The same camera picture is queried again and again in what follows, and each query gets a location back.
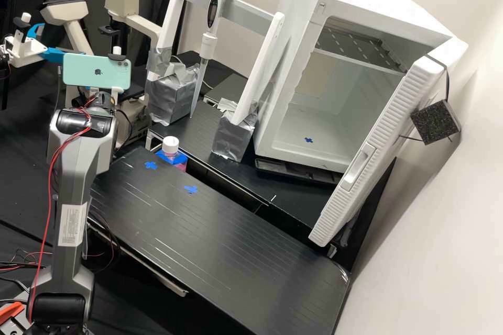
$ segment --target black foam block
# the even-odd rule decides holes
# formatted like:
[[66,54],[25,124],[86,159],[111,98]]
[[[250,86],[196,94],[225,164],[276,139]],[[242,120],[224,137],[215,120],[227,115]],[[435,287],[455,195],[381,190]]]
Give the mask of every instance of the black foam block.
[[412,113],[410,118],[425,145],[461,131],[460,122],[444,99]]

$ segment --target white bottle cap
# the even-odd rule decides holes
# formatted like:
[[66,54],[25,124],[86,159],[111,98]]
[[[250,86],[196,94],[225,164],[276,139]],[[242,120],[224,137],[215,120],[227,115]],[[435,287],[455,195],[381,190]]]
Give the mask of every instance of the white bottle cap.
[[162,140],[162,151],[167,154],[178,152],[178,138],[175,136],[166,136]]
[[31,14],[23,12],[23,14],[21,15],[21,21],[30,22],[30,20],[31,20]]

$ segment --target black table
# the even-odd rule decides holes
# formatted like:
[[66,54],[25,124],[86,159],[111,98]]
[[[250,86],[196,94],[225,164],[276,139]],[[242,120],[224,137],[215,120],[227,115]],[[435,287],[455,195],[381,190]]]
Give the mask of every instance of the black table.
[[183,117],[167,127],[155,124],[149,133],[159,140],[165,136],[176,136],[180,140],[180,149],[189,158],[224,176],[267,205],[259,211],[264,212],[274,206],[312,229],[334,187],[310,184],[256,170],[253,141],[250,142],[241,163],[212,153],[211,145],[221,116],[219,110],[199,101],[192,118]]
[[117,160],[91,195],[129,252],[252,333],[332,333],[346,272],[152,152]]

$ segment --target cardboard box wrapped in tape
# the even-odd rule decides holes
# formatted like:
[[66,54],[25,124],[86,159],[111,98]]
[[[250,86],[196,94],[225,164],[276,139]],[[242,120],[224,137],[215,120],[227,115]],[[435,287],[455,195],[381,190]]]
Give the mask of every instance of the cardboard box wrapped in tape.
[[253,103],[249,115],[239,125],[231,123],[233,113],[227,110],[220,118],[211,151],[224,158],[241,162],[255,130],[258,106]]
[[181,63],[172,64],[175,64],[174,74],[154,82],[147,80],[145,85],[152,121],[165,126],[190,113],[199,73],[198,64],[189,68]]

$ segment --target pipette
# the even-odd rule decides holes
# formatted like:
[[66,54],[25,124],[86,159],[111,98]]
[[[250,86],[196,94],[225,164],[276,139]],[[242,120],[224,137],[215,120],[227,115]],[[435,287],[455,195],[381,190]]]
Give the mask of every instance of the pipette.
[[201,51],[199,53],[199,56],[201,57],[201,65],[198,79],[195,83],[194,96],[192,97],[192,103],[190,105],[191,118],[192,114],[194,114],[195,106],[198,102],[199,92],[201,91],[201,85],[203,83],[204,73],[206,72],[208,60],[213,58],[213,53],[215,52],[216,42],[218,41],[218,38],[216,37],[216,30],[218,28],[218,22],[220,21],[224,3],[225,0],[210,0],[210,4],[208,6],[208,15],[206,20],[207,30],[206,33],[203,34]]

